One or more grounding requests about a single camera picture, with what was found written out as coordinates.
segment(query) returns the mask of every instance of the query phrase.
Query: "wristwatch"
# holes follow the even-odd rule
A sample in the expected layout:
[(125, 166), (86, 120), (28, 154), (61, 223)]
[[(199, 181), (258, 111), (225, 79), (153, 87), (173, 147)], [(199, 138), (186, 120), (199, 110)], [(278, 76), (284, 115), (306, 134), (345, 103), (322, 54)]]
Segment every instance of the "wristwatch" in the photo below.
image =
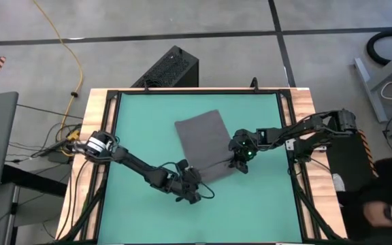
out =
[(386, 205), (384, 208), (384, 216), (385, 218), (389, 219), (392, 221), (392, 206), (391, 205)]

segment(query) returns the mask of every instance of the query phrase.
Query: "black box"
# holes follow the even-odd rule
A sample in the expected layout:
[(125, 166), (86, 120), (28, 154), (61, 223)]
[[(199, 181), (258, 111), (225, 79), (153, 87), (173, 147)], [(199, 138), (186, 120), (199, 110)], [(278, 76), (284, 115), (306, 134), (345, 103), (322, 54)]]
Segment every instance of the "black box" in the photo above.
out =
[(198, 87), (199, 59), (173, 46), (131, 88)]

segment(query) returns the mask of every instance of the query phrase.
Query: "hand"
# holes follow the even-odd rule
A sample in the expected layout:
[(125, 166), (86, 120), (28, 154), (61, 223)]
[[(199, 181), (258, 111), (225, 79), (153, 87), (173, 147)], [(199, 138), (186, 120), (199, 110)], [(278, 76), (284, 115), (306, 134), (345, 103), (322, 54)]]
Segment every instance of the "hand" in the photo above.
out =
[(364, 205), (364, 216), (373, 227), (392, 227), (392, 221), (384, 215), (386, 205), (381, 201), (372, 201)]

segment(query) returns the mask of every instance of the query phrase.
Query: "wooden table edge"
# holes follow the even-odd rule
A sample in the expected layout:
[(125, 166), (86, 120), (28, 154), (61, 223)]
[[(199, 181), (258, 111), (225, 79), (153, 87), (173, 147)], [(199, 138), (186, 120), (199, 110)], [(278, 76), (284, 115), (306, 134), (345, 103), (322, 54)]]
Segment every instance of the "wooden table edge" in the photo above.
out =
[[(293, 100), (293, 104), (301, 103), (303, 106), (294, 105), (293, 108), (295, 110), (296, 120), (300, 120), (303, 117), (315, 113), (314, 104), (312, 102), (310, 89), (309, 88), (259, 88), (260, 90), (290, 90), (291, 96)], [(108, 91), (143, 91), (144, 88), (93, 88), (91, 89), (87, 105), (86, 111), (84, 113), (84, 120), (82, 123), (82, 129), (80, 133), (81, 140), (87, 140), (90, 134), (95, 130), (100, 130), (103, 113), (105, 109), (105, 101)], [(150, 91), (242, 91), (242, 90), (254, 90), (254, 88), (150, 88)], [(289, 111), (287, 108), (284, 108), (284, 114), (286, 116), (287, 122), (289, 122)], [(112, 113), (109, 113), (108, 117), (108, 128), (107, 130), (110, 131), (111, 123), (112, 122)], [(314, 153), (312, 155), (316, 160), (320, 161), (321, 163), (325, 164), (329, 167), (327, 162), (327, 157), (325, 153)], [(73, 161), (73, 171), (72, 171), (72, 180), (76, 179), (78, 172), (80, 171), (81, 165), (84, 163), (84, 157), (82, 155), (77, 155)], [(82, 206), (84, 200), (86, 199), (86, 195), (88, 192), (88, 187), (91, 182), (92, 176), (92, 164), (87, 164), (84, 167), (80, 180), (78, 183), (78, 190), (77, 190), (77, 205), (75, 207), (74, 212), (74, 220), (76, 221), (81, 214)], [(325, 173), (323, 169), (319, 168), (318, 165), (307, 165), (308, 170), (308, 178), (310, 181), (311, 192), (314, 199), (314, 204), (316, 209), (321, 213), (322, 217), (327, 221), (327, 223), (332, 227), (332, 229), (340, 236), (346, 237), (346, 230), (344, 228), (344, 221), (342, 219), (341, 211), (339, 209), (338, 200), (336, 197), (336, 192), (333, 186), (333, 182), (331, 179), (331, 174)], [(101, 174), (98, 176), (98, 182), (96, 187), (99, 186), (99, 181), (101, 179)], [(71, 184), (72, 188), (72, 199), (74, 197), (75, 191), (75, 183), (74, 181)], [(69, 191), (66, 192), (65, 200), (63, 203), (63, 208), (60, 216), (59, 226), (57, 229), (57, 235), (60, 233), (61, 228), (66, 220), (67, 212), (69, 211), (69, 218), (67, 224), (62, 232), (61, 237), (63, 237), (70, 228), (71, 222), (71, 213), (72, 213), (72, 206), (71, 210), (68, 210), (69, 206)], [(313, 238), (312, 233), (312, 225), (310, 224), (310, 216), (309, 213), (306, 211), (306, 208), (303, 206), (304, 209), (304, 216), (306, 220), (306, 230), (309, 238)], [(93, 210), (91, 214), (91, 218), (89, 219), (89, 225), (87, 230), (87, 238), (93, 237), (94, 226), (96, 222), (96, 214), (97, 214), (97, 207)]]

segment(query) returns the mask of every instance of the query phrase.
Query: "concrete floor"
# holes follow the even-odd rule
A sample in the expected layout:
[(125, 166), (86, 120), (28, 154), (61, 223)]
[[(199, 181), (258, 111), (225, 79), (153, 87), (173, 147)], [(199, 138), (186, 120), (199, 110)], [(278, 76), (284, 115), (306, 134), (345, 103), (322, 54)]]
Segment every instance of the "concrete floor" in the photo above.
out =
[[(275, 30), (266, 0), (38, 2), (64, 38)], [(392, 27), (392, 0), (274, 2), (282, 30)], [(369, 71), (379, 68), (365, 55), (365, 43), (373, 34), (286, 35), (284, 40), (295, 83), (311, 88), (316, 110), (352, 110), (374, 158), (381, 159), (392, 157), (382, 136), (384, 125), (377, 123), (353, 67), (353, 59), (361, 57)], [(32, 0), (0, 0), (0, 41), (55, 38)], [(199, 58), (200, 86), (248, 86), (254, 76), (261, 86), (288, 86), (275, 35), (70, 44), (85, 75), (70, 114), (83, 116), (91, 88), (131, 86), (173, 45)], [(392, 57), (392, 39), (380, 42), (377, 48)], [(0, 46), (0, 56), (7, 58), (0, 73), (0, 93), (18, 91), (21, 104), (64, 112), (79, 79), (76, 63), (66, 49), (59, 44)], [(386, 108), (392, 114), (392, 104)], [(49, 128), (60, 121), (54, 114), (18, 108), (11, 141), (39, 146)], [(78, 121), (70, 119), (69, 123)], [(15, 148), (9, 152), (26, 153)], [(45, 159), (35, 159), (17, 167), (33, 171), (50, 166), (53, 164)], [(58, 167), (48, 175), (58, 180), (67, 171), (67, 167)], [(25, 192), (24, 196), (29, 195), (36, 194)], [(50, 214), (57, 214), (62, 201), (38, 199), (30, 207), (43, 206)], [(58, 218), (46, 222), (52, 235), (57, 223)], [(38, 224), (19, 229), (17, 244), (50, 240)]]

